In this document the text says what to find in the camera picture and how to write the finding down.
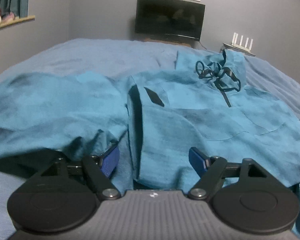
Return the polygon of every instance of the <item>blue bed sheet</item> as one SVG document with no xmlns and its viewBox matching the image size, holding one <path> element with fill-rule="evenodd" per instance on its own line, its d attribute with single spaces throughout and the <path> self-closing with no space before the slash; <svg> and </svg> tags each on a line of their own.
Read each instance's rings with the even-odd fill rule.
<svg viewBox="0 0 300 240">
<path fill-rule="evenodd" d="M 92 71 L 118 79 L 145 70 L 172 70 L 175 68 L 177 51 L 192 53 L 199 57 L 214 54 L 212 51 L 152 42 L 77 39 L 57 45 L 9 68 L 0 75 L 0 82 L 21 73 L 31 72 L 68 76 Z M 247 84 L 271 92 L 284 101 L 300 119 L 300 85 L 261 59 L 246 57 L 245 63 Z M 122 91 L 126 91 L 127 87 L 121 88 Z M 124 134 L 119 148 L 121 150 L 120 162 L 131 165 L 127 134 Z M 23 160 L 21 156 L 18 161 L 24 164 L 27 160 Z M 34 169 L 37 168 L 34 163 L 31 165 Z M 16 162 L 11 164 L 10 170 L 14 170 L 15 174 L 24 172 Z M 117 176 L 114 176 L 113 182 L 116 183 L 116 178 L 126 176 L 126 187 L 132 187 L 132 176 L 125 172 L 125 170 L 117 169 Z M 20 176 L 15 178 L 0 173 L 0 191 L 3 196 L 0 197 L 0 239 L 6 239 L 13 232 L 5 203 L 9 193 L 23 181 L 24 179 Z"/>
</svg>

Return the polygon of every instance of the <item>window sill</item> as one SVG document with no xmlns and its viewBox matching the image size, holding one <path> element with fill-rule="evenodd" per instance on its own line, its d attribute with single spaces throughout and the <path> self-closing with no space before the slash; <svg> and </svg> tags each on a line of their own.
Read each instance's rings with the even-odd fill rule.
<svg viewBox="0 0 300 240">
<path fill-rule="evenodd" d="M 28 17 L 23 17 L 23 18 L 17 18 L 13 21 L 7 22 L 7 23 L 1 23 L 0 24 L 0 28 L 4 28 L 7 27 L 9 25 L 13 25 L 13 24 L 17 24 L 17 23 L 21 23 L 21 22 L 25 22 L 25 21 L 31 21 L 35 19 L 35 15 L 31 15 Z"/>
</svg>

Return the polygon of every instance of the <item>tv screen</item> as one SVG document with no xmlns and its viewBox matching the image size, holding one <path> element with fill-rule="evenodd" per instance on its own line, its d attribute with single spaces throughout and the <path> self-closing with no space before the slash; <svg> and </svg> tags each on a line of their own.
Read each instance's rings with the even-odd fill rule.
<svg viewBox="0 0 300 240">
<path fill-rule="evenodd" d="M 136 33 L 200 40 L 205 5 L 183 0 L 137 0 Z"/>
</svg>

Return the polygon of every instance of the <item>shelf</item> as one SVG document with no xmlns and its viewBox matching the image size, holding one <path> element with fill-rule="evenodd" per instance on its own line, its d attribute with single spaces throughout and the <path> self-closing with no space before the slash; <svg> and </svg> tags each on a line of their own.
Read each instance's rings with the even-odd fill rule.
<svg viewBox="0 0 300 240">
<path fill-rule="evenodd" d="M 223 45 L 225 46 L 226 49 L 231 49 L 231 50 L 234 50 L 234 51 L 242 52 L 243 54 L 246 54 L 246 55 L 252 56 L 252 57 L 256 56 L 256 55 L 252 54 L 251 52 L 248 52 L 246 50 L 243 50 L 243 49 L 240 49 L 238 47 L 232 46 L 230 44 L 224 43 Z"/>
<path fill-rule="evenodd" d="M 13 25 L 13 24 L 16 24 L 16 23 L 21 23 L 21 22 L 25 22 L 25 21 L 30 21 L 30 20 L 34 20 L 35 19 L 35 15 L 30 15 L 28 17 L 23 17 L 23 18 L 17 18 L 11 22 L 7 22 L 7 23 L 1 23 L 0 24 L 0 28 L 4 28 L 6 26 L 9 26 L 9 25 Z"/>
</svg>

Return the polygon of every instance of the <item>blue hoodie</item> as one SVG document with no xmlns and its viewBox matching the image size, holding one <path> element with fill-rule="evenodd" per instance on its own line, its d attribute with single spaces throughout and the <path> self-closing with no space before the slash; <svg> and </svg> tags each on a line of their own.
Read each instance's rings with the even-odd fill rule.
<svg viewBox="0 0 300 240">
<path fill-rule="evenodd" d="M 179 52 L 176 70 L 133 80 L 129 136 L 139 183 L 188 191 L 199 179 L 190 147 L 229 162 L 253 158 L 287 187 L 300 182 L 300 121 L 284 102 L 246 85 L 241 53 Z"/>
</svg>

